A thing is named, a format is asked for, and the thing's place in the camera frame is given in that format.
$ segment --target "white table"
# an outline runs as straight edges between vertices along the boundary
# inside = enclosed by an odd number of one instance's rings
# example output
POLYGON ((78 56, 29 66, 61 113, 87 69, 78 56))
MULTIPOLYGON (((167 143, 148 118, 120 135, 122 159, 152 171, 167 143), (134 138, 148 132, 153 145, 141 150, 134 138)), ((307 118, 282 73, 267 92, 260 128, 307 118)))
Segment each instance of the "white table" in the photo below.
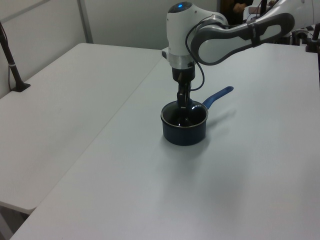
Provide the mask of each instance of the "white table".
POLYGON ((162 59, 12 240, 319 239, 317 55, 265 44, 204 72, 194 100, 234 90, 202 142, 162 135, 178 87, 162 59))
POLYGON ((161 59, 79 44, 0 100, 0 206, 30 214, 161 59))

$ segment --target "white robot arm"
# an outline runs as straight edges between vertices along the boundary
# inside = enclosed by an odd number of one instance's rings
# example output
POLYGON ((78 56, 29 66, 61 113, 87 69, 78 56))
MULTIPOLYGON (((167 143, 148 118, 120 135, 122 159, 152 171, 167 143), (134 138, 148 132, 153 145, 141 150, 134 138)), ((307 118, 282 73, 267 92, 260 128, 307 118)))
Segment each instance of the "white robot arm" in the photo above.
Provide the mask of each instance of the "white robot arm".
POLYGON ((319 10, 320 0, 278 0, 262 17, 228 28, 222 14, 203 10, 190 2, 178 3, 167 14, 169 48, 166 58, 176 70, 191 69, 193 57, 201 64, 216 65, 237 52, 320 23, 319 10), (187 45, 193 57, 185 45, 192 28, 187 45))

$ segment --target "person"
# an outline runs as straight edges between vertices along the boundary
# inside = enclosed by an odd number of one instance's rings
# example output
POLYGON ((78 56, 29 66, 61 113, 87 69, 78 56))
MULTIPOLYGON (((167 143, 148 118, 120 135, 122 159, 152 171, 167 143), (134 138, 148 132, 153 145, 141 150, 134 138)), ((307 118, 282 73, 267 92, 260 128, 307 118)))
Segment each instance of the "person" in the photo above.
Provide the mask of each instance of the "person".
POLYGON ((244 10, 247 6, 252 5, 254 0, 234 0, 230 5, 228 12, 225 14, 229 25, 237 25, 243 23, 244 10))

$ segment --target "blue saucepan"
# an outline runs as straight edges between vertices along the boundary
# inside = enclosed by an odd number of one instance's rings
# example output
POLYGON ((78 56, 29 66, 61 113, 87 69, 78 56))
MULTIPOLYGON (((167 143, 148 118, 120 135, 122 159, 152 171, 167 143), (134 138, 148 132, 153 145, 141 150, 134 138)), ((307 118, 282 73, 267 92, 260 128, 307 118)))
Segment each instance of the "blue saucepan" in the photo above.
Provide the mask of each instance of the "blue saucepan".
POLYGON ((161 111, 164 137, 170 143, 180 146, 199 143, 206 136, 208 109, 214 101, 230 93, 233 89, 232 86, 227 86, 203 103, 190 99, 186 108, 179 107, 177 101, 165 105, 161 111))

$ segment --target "blue handle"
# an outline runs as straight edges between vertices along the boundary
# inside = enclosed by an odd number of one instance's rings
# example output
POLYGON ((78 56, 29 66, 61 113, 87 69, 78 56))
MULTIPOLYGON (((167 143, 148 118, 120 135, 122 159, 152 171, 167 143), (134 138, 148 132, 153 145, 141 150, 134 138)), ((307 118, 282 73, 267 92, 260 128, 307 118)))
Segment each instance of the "blue handle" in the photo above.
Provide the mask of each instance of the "blue handle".
POLYGON ((221 91, 218 91, 217 93, 208 97, 202 104, 205 105, 207 109, 209 109, 215 100, 222 98, 224 95, 230 93, 233 89, 233 86, 227 86, 225 89, 222 89, 221 91))

